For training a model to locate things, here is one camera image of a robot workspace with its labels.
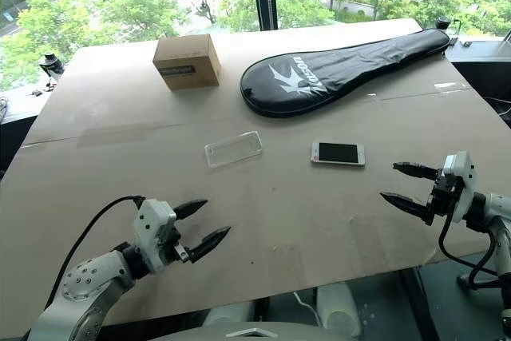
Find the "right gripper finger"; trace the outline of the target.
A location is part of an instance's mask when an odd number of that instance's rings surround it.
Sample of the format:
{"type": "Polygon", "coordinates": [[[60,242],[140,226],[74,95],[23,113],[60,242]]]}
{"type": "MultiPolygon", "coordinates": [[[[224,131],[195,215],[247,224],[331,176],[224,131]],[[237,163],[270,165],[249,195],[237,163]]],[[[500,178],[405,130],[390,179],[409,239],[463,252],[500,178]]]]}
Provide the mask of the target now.
{"type": "Polygon", "coordinates": [[[418,204],[408,197],[392,192],[381,192],[380,195],[389,204],[421,220],[428,220],[430,217],[429,210],[425,205],[418,204]]]}
{"type": "Polygon", "coordinates": [[[427,180],[437,180],[438,175],[442,173],[440,169],[433,169],[425,165],[406,161],[393,163],[393,169],[407,176],[425,178],[427,180]]]}

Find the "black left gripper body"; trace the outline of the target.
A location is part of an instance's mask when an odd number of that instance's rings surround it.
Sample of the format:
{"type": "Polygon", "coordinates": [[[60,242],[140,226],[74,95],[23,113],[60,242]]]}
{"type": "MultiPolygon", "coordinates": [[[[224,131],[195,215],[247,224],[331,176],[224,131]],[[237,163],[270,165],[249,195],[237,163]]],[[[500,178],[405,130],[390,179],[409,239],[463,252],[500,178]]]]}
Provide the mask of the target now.
{"type": "Polygon", "coordinates": [[[180,261],[186,263],[190,260],[187,248],[180,242],[181,234],[175,226],[176,219],[171,217],[157,232],[157,260],[158,268],[164,268],[180,261]]]}

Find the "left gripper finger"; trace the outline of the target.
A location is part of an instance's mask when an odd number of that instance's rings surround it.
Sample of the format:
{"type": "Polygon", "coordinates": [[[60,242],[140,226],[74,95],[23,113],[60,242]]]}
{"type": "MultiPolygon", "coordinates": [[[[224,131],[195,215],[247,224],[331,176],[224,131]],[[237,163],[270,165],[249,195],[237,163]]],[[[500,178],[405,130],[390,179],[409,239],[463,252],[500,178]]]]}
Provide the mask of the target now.
{"type": "Polygon", "coordinates": [[[193,248],[187,248],[189,261],[194,264],[196,261],[206,256],[220,244],[220,242],[224,239],[230,230],[231,226],[219,228],[204,237],[197,246],[193,248]]]}
{"type": "Polygon", "coordinates": [[[183,203],[174,208],[176,218],[178,220],[184,220],[185,218],[193,215],[207,203],[208,201],[206,199],[191,200],[189,202],[183,203]]]}

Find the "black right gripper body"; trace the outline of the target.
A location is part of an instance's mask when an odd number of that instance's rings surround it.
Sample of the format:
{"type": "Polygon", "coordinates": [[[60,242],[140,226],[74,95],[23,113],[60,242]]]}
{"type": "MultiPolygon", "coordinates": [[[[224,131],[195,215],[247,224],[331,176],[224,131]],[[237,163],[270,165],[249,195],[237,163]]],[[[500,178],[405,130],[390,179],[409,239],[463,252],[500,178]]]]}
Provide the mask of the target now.
{"type": "Polygon", "coordinates": [[[439,169],[426,204],[427,214],[424,222],[430,226],[435,216],[453,213],[463,190],[464,180],[460,176],[446,175],[439,169]]]}

